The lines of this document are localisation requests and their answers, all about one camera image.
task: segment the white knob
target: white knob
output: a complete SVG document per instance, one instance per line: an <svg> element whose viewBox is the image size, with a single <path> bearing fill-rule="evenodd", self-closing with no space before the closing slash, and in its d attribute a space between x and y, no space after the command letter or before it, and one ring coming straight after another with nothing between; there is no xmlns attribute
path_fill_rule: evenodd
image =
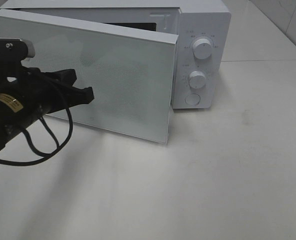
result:
<svg viewBox="0 0 296 240"><path fill-rule="evenodd" d="M189 85L193 89L200 89L207 83L206 75L201 71L193 71L189 75Z"/></svg>
<svg viewBox="0 0 296 240"><path fill-rule="evenodd" d="M197 59L206 59L212 54L212 42L207 38L197 39L193 45L193 54Z"/></svg>

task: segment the microwave housing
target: microwave housing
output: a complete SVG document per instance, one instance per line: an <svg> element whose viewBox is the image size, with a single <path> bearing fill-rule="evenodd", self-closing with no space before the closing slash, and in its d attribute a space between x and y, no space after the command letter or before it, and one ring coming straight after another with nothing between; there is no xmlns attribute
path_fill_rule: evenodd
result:
<svg viewBox="0 0 296 240"><path fill-rule="evenodd" d="M175 48L174 58L171 60L172 83L169 85L172 108L200 109L211 106L230 18L231 14L221 0L8 0L0 7L0 37L21 37L19 33L18 36L13 36L13 31L12 35L6 34L7 28L12 28L11 20L15 19L22 22L44 21L45 24L51 20L65 22L65 27L69 24L83 25L84 30L89 22L101 23L99 28L104 29L105 26L108 31L114 30L119 35L122 32L130 33L128 28L139 29L140 31L135 33L139 33L140 38L158 42L160 37L160 42L172 44ZM159 35L152 37L151 32ZM26 35L23 38L29 39L29 34ZM136 38L136 35L131 35L130 38ZM161 65L164 63L158 56L154 59ZM153 107L150 106L149 109L151 114L154 114ZM153 132L149 127L146 127L145 133L135 133L130 128L122 130L114 126L92 124L90 120L77 122L166 143L169 116L170 111L165 115L163 126L159 130L153 129L160 125L157 121L151 126L151 129L156 131L154 135L162 132L158 137L148 134Z"/></svg>

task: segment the table surface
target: table surface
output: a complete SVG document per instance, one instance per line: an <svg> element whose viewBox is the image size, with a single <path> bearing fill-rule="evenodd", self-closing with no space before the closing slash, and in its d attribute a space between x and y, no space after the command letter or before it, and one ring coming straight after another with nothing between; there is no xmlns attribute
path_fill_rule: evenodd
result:
<svg viewBox="0 0 296 240"><path fill-rule="evenodd" d="M222 60L296 60L296 46L249 0L223 0L232 13Z"/></svg>
<svg viewBox="0 0 296 240"><path fill-rule="evenodd" d="M22 135L0 158L36 159ZM48 162L0 165L0 240L80 237L296 240L296 60L223 62L212 108L176 111L168 145L76 125Z"/></svg>

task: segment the white microwave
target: white microwave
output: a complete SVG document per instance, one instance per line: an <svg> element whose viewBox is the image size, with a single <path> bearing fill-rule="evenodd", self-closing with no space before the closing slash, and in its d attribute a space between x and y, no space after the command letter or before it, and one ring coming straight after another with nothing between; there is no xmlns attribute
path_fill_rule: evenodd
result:
<svg viewBox="0 0 296 240"><path fill-rule="evenodd" d="M170 104L211 106L230 18L221 0L8 0L0 37L33 42L25 66L94 88L76 122L166 143Z"/></svg>

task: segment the microwave button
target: microwave button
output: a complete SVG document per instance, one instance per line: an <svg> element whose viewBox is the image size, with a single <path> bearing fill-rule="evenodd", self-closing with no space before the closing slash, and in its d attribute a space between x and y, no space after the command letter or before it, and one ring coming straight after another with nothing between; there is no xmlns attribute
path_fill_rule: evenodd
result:
<svg viewBox="0 0 296 240"><path fill-rule="evenodd" d="M196 106L200 103L200 96L198 94L190 94L186 97L186 103L191 106Z"/></svg>
<svg viewBox="0 0 296 240"><path fill-rule="evenodd" d="M189 75L189 85L192 89L200 89L207 83L206 75L201 71L193 71Z"/></svg>
<svg viewBox="0 0 296 240"><path fill-rule="evenodd" d="M198 38L192 45L193 54L197 59L207 59L212 54L213 44L211 40L202 37Z"/></svg>

